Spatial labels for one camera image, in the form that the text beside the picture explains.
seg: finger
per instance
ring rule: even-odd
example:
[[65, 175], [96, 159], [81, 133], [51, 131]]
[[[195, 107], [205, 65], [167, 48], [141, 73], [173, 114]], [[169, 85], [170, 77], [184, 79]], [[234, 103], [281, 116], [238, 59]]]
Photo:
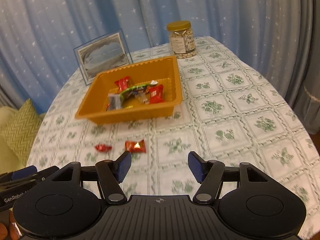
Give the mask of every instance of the finger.
[[12, 210], [9, 210], [9, 222], [10, 223], [14, 223], [14, 219], [13, 219], [13, 213], [12, 213]]
[[0, 240], [4, 240], [8, 235], [8, 230], [4, 224], [0, 223]]
[[9, 233], [12, 240], [19, 240], [19, 232], [13, 223], [9, 224]]

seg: table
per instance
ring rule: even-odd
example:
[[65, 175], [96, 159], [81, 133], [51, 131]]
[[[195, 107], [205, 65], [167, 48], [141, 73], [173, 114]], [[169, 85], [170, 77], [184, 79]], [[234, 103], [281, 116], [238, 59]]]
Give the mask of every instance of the table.
[[[125, 194], [190, 194], [199, 184], [188, 169], [194, 150], [205, 160], [226, 166], [250, 162], [298, 195], [307, 207], [300, 236], [320, 230], [320, 158], [303, 125], [257, 71], [240, 61], [211, 37], [196, 38], [198, 55], [181, 59], [183, 103], [170, 117], [97, 126], [74, 116], [88, 86], [77, 70], [46, 114], [28, 165], [39, 170], [71, 161], [82, 166], [115, 160], [126, 140], [144, 139], [147, 154], [132, 156], [131, 169], [121, 185]], [[169, 55], [168, 44], [132, 53], [134, 62]], [[94, 149], [112, 145], [108, 154]], [[85, 188], [99, 195], [95, 182]], [[234, 189], [226, 183], [223, 194]]]

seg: wrapped candy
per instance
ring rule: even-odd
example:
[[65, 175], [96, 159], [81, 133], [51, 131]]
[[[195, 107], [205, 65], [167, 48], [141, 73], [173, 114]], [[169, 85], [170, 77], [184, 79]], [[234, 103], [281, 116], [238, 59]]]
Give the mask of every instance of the wrapped candy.
[[125, 141], [124, 149], [131, 153], [146, 153], [144, 140], [141, 140], [139, 142]]
[[146, 97], [146, 93], [143, 91], [140, 91], [137, 95], [134, 95], [135, 98], [137, 98], [140, 102], [140, 104], [149, 104], [149, 99]]
[[104, 143], [100, 143], [100, 144], [97, 144], [95, 146], [95, 149], [98, 151], [98, 152], [101, 152], [101, 153], [105, 153], [105, 152], [108, 152], [112, 149], [112, 146], [109, 146], [109, 145], [105, 145]]
[[135, 96], [135, 95], [141, 94], [143, 92], [148, 93], [148, 90], [150, 89], [150, 87], [153, 87], [156, 84], [158, 84], [158, 82], [155, 80], [152, 80], [150, 83], [132, 86], [132, 87], [127, 88], [126, 90], [123, 90], [120, 93], [120, 96], [123, 100], [125, 100], [125, 99], [128, 99], [132, 95]]
[[163, 85], [159, 85], [149, 89], [150, 92], [150, 104], [164, 102], [163, 96]]
[[122, 92], [123, 90], [126, 90], [129, 86], [130, 77], [124, 77], [122, 79], [119, 79], [115, 81], [115, 84], [119, 87], [118, 93]]
[[123, 100], [120, 97], [120, 94], [109, 93], [108, 99], [109, 99], [109, 104], [108, 104], [107, 111], [117, 110], [122, 108]]

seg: framed photo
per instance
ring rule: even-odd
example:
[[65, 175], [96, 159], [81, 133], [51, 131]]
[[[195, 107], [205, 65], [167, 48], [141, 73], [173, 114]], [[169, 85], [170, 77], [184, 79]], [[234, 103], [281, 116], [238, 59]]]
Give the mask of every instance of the framed photo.
[[108, 33], [74, 49], [86, 85], [97, 74], [132, 64], [132, 58], [122, 30]]

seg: red candy wrapper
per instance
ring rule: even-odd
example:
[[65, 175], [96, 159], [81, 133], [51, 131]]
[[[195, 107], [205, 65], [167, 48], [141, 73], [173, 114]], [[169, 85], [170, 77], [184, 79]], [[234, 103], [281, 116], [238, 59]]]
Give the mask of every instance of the red candy wrapper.
[[98, 152], [105, 153], [110, 151], [112, 149], [112, 146], [101, 143], [101, 144], [97, 144], [95, 148], [97, 149]]
[[159, 85], [149, 89], [150, 92], [150, 104], [162, 103], [163, 85]]
[[147, 153], [144, 140], [139, 142], [125, 141], [124, 149], [125, 151], [129, 151], [131, 153]]
[[118, 93], [129, 88], [128, 87], [129, 80], [130, 80], [130, 77], [124, 77], [122, 79], [115, 81], [115, 84], [119, 87]]

